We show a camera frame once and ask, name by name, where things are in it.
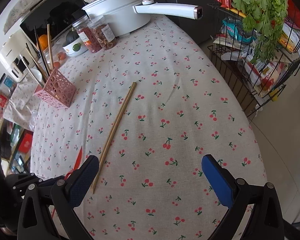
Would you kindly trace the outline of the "red plastic spoon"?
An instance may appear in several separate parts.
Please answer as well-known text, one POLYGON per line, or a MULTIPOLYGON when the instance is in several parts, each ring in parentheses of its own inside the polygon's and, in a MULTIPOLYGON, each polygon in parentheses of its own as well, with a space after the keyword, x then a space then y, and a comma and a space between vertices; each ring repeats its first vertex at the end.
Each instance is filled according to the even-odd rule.
POLYGON ((77 155, 76 162, 75 162, 73 168, 71 168, 70 171, 64 176, 64 179, 68 179, 70 177, 70 175, 80 167, 81 161, 82 161, 82 155, 83 155, 83 147, 81 147, 79 150, 79 153, 77 155))

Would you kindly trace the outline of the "white plastic spoon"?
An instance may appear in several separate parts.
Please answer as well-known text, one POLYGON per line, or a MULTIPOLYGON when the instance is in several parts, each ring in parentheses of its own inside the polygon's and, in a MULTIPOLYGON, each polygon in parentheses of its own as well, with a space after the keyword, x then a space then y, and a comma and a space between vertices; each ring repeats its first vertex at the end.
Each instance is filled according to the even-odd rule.
POLYGON ((41 81, 43 83, 43 76, 42 76, 41 72, 35 68, 31 68, 31 70, 34 73, 34 75, 39 79, 39 81, 41 81))

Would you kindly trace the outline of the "black chopstick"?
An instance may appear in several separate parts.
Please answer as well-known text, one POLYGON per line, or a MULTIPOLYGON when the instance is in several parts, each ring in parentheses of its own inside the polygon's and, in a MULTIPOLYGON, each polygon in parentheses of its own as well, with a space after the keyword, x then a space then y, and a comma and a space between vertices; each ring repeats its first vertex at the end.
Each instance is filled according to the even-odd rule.
POLYGON ((48 68, 48 65, 47 65, 47 61, 46 61, 46 58, 45 58, 45 55, 43 53, 43 50, 42 50, 42 47, 40 45, 40 42, 39 42, 39 36, 37 34, 37 29, 36 29, 36 26, 34 25, 34 34, 35 34, 35 37, 36 37, 36 41, 38 43, 38 48, 39 48, 39 53, 40 53, 40 56, 42 58, 42 62, 43 62, 43 65, 44 65, 44 68, 45 68, 45 71, 47 73, 47 77, 49 78, 50 77, 50 71, 49 71, 49 68, 48 68))

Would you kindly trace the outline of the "long thick wooden chopstick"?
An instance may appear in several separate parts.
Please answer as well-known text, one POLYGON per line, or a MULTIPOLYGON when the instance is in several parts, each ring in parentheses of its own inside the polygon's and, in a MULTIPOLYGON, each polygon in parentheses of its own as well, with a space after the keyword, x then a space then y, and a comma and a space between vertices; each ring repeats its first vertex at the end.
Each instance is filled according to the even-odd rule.
POLYGON ((53 71, 53 54, 52 54, 52 45, 51 45, 51 36, 50 36, 50 24, 47 24, 47 42, 48 42, 48 50, 49 50, 49 57, 50 57, 50 69, 53 71))

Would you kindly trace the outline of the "red gift box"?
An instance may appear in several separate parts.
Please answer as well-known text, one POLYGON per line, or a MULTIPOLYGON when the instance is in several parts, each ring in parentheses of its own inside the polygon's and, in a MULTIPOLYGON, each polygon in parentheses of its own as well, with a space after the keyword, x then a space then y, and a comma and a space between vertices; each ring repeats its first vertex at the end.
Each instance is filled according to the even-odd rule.
POLYGON ((21 141, 18 147, 18 151, 20 153, 25 153, 27 154, 29 150, 31 149, 32 146, 32 141, 33 141, 33 132, 25 130, 23 132, 23 135, 21 137, 21 141))

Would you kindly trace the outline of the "cherry pattern tablecloth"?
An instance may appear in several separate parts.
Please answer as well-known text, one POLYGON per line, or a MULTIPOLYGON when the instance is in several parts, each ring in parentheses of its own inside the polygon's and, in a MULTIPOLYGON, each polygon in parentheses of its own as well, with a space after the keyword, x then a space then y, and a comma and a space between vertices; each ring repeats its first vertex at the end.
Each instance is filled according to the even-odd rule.
POLYGON ((201 169, 211 154, 234 177, 263 185, 253 130, 221 74, 165 16, 110 50, 70 57, 61 73, 76 87, 67 109, 34 95, 27 76, 4 118, 33 131, 30 169, 49 179, 79 154, 100 155, 129 87, 95 192, 76 209, 93 239, 207 239, 226 212, 201 169))

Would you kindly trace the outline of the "glass jar with oranges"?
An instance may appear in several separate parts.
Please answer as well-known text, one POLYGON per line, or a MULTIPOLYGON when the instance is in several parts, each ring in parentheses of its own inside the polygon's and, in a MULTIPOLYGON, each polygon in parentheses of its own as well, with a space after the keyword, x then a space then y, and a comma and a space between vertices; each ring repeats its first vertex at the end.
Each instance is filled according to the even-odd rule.
POLYGON ((53 67, 60 68, 67 61, 67 54, 61 44, 55 43, 52 46, 53 67))

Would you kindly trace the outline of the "white ceramic bowl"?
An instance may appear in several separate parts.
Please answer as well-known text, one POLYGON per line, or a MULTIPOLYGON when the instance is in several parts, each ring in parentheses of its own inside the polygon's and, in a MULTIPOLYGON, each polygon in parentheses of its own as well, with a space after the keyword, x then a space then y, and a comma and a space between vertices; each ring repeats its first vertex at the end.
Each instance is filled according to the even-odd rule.
POLYGON ((64 45, 63 49, 68 57, 76 57, 88 51, 88 48, 80 37, 74 40, 72 43, 64 45))

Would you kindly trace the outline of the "green round fruit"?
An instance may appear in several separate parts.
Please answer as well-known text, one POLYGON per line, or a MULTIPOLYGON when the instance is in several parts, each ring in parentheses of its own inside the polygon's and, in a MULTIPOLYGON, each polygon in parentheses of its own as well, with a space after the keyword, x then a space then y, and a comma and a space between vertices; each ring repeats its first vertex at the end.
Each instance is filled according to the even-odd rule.
POLYGON ((76 43, 73 45, 72 47, 73 51, 80 51, 81 49, 81 44, 80 43, 76 43))

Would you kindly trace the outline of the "cream air fryer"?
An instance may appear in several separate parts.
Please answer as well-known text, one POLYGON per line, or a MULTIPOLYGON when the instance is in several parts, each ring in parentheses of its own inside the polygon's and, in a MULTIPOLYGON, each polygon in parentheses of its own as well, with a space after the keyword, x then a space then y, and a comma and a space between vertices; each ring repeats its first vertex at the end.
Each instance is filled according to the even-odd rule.
POLYGON ((37 50, 21 29, 8 38, 0 51, 0 62, 15 82, 22 81, 27 75, 28 70, 25 63, 30 68, 34 67, 34 61, 26 50, 26 44, 28 44, 31 54, 38 59, 37 50))

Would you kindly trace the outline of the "large orange citrus fruit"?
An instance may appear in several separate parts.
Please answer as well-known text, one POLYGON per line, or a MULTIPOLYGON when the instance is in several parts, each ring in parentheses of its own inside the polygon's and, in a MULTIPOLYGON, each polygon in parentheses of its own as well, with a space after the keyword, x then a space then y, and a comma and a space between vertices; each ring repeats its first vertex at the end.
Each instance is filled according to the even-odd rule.
POLYGON ((43 35, 39 36, 38 42, 39 42, 40 47, 42 48, 42 50, 45 50, 49 46, 48 45, 48 38, 47 38, 46 34, 43 34, 43 35))

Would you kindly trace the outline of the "goji berry jar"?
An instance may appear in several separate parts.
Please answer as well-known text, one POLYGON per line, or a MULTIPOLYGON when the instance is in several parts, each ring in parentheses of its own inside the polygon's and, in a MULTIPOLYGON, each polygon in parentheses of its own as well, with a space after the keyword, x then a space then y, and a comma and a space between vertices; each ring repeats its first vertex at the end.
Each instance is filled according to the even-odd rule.
POLYGON ((90 23, 90 18, 85 15, 79 18, 75 23, 72 24, 75 31, 78 33, 79 37, 88 48, 91 53, 96 53, 102 49, 100 43, 98 42, 95 35, 88 27, 90 23))

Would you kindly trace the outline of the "black microwave oven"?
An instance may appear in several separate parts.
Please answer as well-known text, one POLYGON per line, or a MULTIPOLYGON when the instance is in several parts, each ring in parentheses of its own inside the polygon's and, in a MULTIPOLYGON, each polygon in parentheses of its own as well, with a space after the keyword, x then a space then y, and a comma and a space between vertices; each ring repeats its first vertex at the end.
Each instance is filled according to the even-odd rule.
POLYGON ((35 46, 35 36, 47 34, 49 24, 50 35, 55 40, 85 15, 83 7, 86 4, 83 0, 43 0, 23 17, 20 28, 35 46))

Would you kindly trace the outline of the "leafy green vegetables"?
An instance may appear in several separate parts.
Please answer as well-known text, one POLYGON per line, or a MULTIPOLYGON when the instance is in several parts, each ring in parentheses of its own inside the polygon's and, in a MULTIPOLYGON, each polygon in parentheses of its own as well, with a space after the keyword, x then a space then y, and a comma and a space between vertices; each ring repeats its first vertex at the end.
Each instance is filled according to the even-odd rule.
POLYGON ((287 16, 287 0, 232 0, 231 5, 245 14, 244 31, 258 34, 253 62, 272 60, 287 16))

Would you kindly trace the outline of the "white electric cooking pot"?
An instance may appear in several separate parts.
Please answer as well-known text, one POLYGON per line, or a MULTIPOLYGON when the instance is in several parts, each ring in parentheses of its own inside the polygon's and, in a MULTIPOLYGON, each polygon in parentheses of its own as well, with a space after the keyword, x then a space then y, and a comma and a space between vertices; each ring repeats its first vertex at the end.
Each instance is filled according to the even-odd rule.
POLYGON ((203 9, 197 5, 157 3, 154 0, 95 0, 83 10, 91 20, 103 15, 115 36, 122 36, 146 25, 152 14, 199 20, 203 9))

